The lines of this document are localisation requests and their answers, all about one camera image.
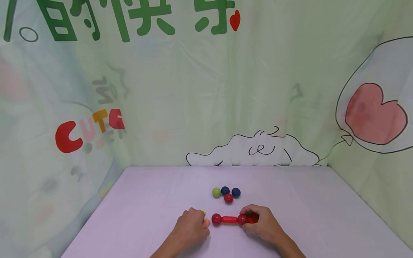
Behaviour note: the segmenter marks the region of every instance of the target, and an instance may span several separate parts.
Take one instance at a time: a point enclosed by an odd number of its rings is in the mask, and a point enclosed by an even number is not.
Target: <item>orange letter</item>
[[[74,152],[83,145],[83,140],[81,138],[72,141],[69,139],[69,134],[72,132],[73,128],[75,128],[76,122],[75,121],[69,121],[65,122],[61,125],[56,130],[55,134],[55,139],[56,139],[56,145],[57,148],[63,152],[63,153],[70,153]]]
[[[122,118],[119,117],[121,115],[122,115],[122,113],[121,113],[120,109],[112,109],[109,112],[109,125],[113,129],[125,129],[125,125],[123,124],[123,120],[122,120]]]
[[[103,119],[107,117],[106,109],[99,110],[98,112],[93,113],[92,115],[93,121],[99,122],[100,130],[102,133],[106,132],[106,128],[104,127]]]

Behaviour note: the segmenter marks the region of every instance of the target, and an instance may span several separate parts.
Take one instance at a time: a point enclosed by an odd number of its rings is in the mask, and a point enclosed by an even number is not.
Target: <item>green curtain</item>
[[[2,1],[1,256],[60,257],[128,166],[329,165],[413,247],[412,12]]]

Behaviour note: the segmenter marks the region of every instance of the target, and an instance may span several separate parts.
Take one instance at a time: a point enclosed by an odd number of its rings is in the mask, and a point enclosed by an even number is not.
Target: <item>blue ball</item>
[[[234,189],[231,191],[231,193],[232,193],[232,195],[233,195],[234,197],[239,197],[239,196],[241,195],[241,191],[240,191],[238,188],[234,188]]]
[[[226,194],[229,194],[229,193],[230,193],[230,189],[228,187],[224,186],[224,187],[221,188],[222,196],[224,196]]]

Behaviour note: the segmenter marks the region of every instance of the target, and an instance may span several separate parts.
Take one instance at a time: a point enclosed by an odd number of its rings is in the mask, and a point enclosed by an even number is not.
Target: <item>green ball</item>
[[[214,189],[212,189],[212,195],[213,195],[215,198],[220,197],[220,196],[221,196],[221,189],[215,187]]]

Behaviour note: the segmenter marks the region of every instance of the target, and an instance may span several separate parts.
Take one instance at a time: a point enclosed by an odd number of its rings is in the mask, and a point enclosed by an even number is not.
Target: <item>red heart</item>
[[[237,31],[240,26],[241,15],[238,10],[235,11],[235,14],[230,17],[230,24],[234,31]]]
[[[361,85],[351,97],[346,123],[357,138],[386,145],[403,132],[407,114],[397,100],[383,103],[383,90],[374,83]]]

